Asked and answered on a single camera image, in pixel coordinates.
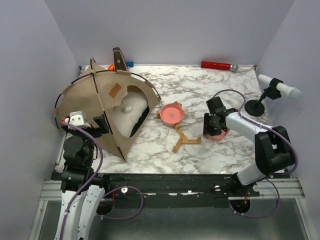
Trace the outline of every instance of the white connector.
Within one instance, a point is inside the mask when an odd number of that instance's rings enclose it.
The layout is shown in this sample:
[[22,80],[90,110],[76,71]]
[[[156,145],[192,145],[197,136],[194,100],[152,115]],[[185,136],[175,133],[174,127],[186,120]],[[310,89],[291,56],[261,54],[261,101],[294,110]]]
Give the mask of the white connector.
[[74,111],[70,113],[69,124],[79,128],[89,128],[90,124],[87,123],[86,114],[84,111]]
[[122,192],[123,194],[127,193],[127,192],[128,192],[128,188],[127,188],[127,187],[121,188],[121,192]]

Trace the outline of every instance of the white ball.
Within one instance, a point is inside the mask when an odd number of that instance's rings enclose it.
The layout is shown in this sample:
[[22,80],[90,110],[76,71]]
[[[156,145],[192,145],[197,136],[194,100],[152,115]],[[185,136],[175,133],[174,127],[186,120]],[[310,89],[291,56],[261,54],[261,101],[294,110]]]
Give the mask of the white ball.
[[122,112],[124,112],[125,114],[131,112],[132,107],[131,106],[125,106],[124,108],[122,108]]

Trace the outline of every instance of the red cylinder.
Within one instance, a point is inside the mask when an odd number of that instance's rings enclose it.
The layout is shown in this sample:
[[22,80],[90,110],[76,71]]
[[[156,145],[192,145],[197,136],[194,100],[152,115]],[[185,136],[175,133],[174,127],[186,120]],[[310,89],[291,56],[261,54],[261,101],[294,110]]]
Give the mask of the red cylinder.
[[220,69],[220,70],[230,70],[230,63],[222,63],[215,61],[202,61],[201,67],[205,69]]

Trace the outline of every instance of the white marble table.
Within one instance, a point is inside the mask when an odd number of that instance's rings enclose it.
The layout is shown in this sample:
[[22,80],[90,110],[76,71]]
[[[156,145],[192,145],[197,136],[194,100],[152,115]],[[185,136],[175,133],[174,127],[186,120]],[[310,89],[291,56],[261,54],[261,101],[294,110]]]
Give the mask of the white marble table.
[[[184,134],[189,139],[202,137],[204,113],[209,112],[206,101],[216,92],[234,89],[243,93],[247,100],[259,98],[261,91],[253,66],[240,66],[236,73],[176,65],[139,65],[129,70],[148,79],[162,101],[153,109],[136,138],[127,162],[104,151],[100,173],[232,174],[254,162],[253,143],[233,130],[220,142],[203,137],[200,144],[181,145],[178,152],[173,153],[179,135],[156,117],[156,111],[163,105],[178,101],[185,110],[180,124]],[[242,104],[241,96],[235,92],[222,93],[220,97],[227,108],[239,108]],[[255,119],[270,125],[266,112]],[[94,169],[99,159],[93,162]],[[61,159],[59,172],[63,164],[64,159]]]

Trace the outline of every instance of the pink pet bowl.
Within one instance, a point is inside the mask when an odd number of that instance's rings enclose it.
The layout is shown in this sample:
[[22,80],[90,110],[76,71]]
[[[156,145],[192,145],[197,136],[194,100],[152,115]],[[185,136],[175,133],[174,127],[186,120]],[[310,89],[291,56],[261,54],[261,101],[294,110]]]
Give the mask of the pink pet bowl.
[[222,130],[222,133],[220,135],[217,135],[217,136],[210,136],[209,134],[206,135],[206,137],[212,141],[216,141],[216,142],[219,142],[221,141],[222,139],[225,138],[225,136],[227,136],[227,134],[229,133],[230,129],[228,129],[227,131],[223,131]]
[[164,125],[174,127],[179,124],[185,116],[185,111],[177,101],[164,105],[160,110],[160,118]]

